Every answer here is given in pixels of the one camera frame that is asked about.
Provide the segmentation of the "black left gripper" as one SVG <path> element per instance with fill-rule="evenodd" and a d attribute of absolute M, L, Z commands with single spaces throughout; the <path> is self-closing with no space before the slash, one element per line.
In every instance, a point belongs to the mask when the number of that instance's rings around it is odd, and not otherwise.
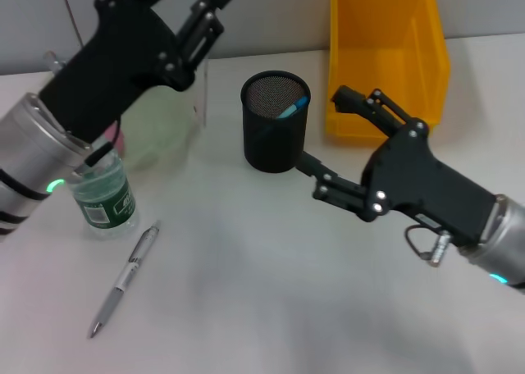
<path fill-rule="evenodd" d="M 40 91 L 58 123 L 92 143 L 145 91 L 186 91 L 224 32 L 216 10 L 231 0 L 198 0 L 174 34 L 152 7 L 161 0 L 94 0 L 90 41 Z"/>

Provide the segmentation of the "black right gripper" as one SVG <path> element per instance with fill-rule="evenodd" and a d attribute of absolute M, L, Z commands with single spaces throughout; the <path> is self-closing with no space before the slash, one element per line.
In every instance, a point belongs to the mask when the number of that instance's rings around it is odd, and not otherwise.
<path fill-rule="evenodd" d="M 303 152 L 295 168 L 316 179 L 312 197 L 365 222 L 390 210 L 416 219 L 422 214 L 446 230 L 458 247 L 479 243 L 495 195 L 439 161 L 428 145 L 429 125 L 411 117 L 380 89 L 367 97 L 340 86 L 331 101 L 338 113 L 356 114 L 389 139 L 371 156 L 361 185 L 340 177 Z"/>

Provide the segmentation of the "blue scissors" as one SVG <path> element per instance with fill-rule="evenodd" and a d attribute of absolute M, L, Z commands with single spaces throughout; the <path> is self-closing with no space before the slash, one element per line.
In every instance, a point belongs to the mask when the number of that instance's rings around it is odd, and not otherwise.
<path fill-rule="evenodd" d="M 300 110 L 302 107 L 308 104 L 308 97 L 304 96 L 300 99 L 298 99 L 296 102 L 294 102 L 292 105 L 290 105 L 288 108 L 286 108 L 278 117 L 277 119 L 285 119 L 293 114 L 295 114 L 298 110 Z"/>

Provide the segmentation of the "transparent plastic ruler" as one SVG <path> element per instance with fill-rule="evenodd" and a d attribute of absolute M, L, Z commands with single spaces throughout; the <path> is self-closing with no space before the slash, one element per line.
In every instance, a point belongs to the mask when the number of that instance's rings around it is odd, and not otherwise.
<path fill-rule="evenodd" d="M 190 9 L 198 0 L 184 0 L 185 7 Z M 202 130 L 207 124 L 208 114 L 208 56 L 205 56 L 195 73 L 194 108 L 197 114 L 199 128 Z"/>

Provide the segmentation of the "pink peach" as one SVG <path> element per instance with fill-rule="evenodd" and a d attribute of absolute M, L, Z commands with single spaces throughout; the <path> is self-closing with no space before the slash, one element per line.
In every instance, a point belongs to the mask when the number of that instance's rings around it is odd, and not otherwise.
<path fill-rule="evenodd" d="M 112 142 L 116 134 L 118 134 L 118 136 L 116 137 L 116 142 L 113 144 L 113 147 L 118 152 L 120 157 L 124 157 L 126 148 L 125 138 L 122 130 L 118 130 L 116 122 L 105 131 L 104 136 L 107 139 L 107 141 Z"/>

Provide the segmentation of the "clear water bottle green label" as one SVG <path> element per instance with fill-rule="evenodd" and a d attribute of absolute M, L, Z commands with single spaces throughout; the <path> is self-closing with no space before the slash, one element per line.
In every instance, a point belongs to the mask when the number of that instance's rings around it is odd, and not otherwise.
<path fill-rule="evenodd" d="M 139 221 L 135 197 L 116 149 L 96 164 L 77 168 L 66 186 L 77 203 L 87 228 L 101 240 L 129 234 Z"/>

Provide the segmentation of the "silver grey pen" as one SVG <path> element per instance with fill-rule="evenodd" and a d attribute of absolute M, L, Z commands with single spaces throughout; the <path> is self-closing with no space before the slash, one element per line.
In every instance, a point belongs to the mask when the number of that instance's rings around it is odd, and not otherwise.
<path fill-rule="evenodd" d="M 160 221 L 154 222 L 140 236 L 134 250 L 129 256 L 125 266 L 121 270 L 114 285 L 110 289 L 102 307 L 96 314 L 93 324 L 89 329 L 89 338 L 93 339 L 109 322 L 112 314 L 118 307 L 119 302 L 129 288 L 131 281 L 134 279 L 142 262 L 148 254 L 160 231 Z"/>

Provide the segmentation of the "black mesh pen holder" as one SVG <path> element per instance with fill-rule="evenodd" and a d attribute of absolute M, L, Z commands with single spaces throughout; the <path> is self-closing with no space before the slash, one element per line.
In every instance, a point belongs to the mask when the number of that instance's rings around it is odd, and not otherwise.
<path fill-rule="evenodd" d="M 285 119 L 277 117 L 302 97 L 308 104 Z M 263 71 L 249 78 L 240 92 L 246 161 L 266 173 L 295 167 L 304 149 L 311 91 L 288 71 Z"/>

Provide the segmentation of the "pale green wavy fruit plate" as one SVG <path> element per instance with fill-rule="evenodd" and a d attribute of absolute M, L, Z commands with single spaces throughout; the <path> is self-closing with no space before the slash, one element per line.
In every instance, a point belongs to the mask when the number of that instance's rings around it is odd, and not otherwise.
<path fill-rule="evenodd" d="M 176 169 L 185 160 L 201 130 L 193 86 L 182 93 L 166 86 L 151 88 L 125 112 L 123 162 L 129 173 Z"/>

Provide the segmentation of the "yellow plastic bin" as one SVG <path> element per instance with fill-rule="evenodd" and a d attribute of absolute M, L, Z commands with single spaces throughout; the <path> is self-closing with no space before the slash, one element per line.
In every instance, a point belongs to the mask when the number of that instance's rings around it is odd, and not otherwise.
<path fill-rule="evenodd" d="M 341 85 L 380 89 L 435 127 L 449 77 L 436 0 L 331 0 L 329 97 Z"/>

